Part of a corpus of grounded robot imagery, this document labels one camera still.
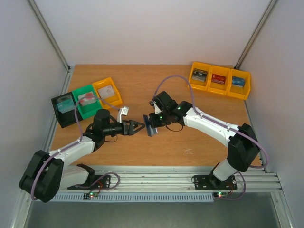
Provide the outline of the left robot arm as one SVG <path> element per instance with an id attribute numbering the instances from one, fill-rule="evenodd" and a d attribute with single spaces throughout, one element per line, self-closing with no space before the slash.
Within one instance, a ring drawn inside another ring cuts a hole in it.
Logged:
<path id="1" fill-rule="evenodd" d="M 19 181 L 19 188 L 29 193 L 32 200 L 42 202 L 49 202 L 61 189 L 73 186 L 91 189 L 98 181 L 95 170 L 83 164 L 71 168 L 70 164 L 98 150 L 107 136 L 132 136 L 144 128 L 143 123 L 134 120 L 119 122 L 108 110 L 100 109 L 92 124 L 74 142 L 57 150 L 35 152 Z"/>

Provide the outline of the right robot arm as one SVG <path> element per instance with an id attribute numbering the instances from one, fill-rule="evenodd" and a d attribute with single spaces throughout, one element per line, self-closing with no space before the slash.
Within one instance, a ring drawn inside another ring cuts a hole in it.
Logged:
<path id="1" fill-rule="evenodd" d="M 182 127 L 199 130 L 227 147 L 226 159 L 217 164 L 207 178 L 213 190 L 225 185 L 237 171 L 246 172 L 260 152 L 256 135 L 248 124 L 237 126 L 226 123 L 194 108 L 187 101 L 176 103 L 166 92 L 156 95 L 150 105 L 154 112 L 143 116 L 149 136 L 156 134 L 160 127 L 178 123 Z"/>

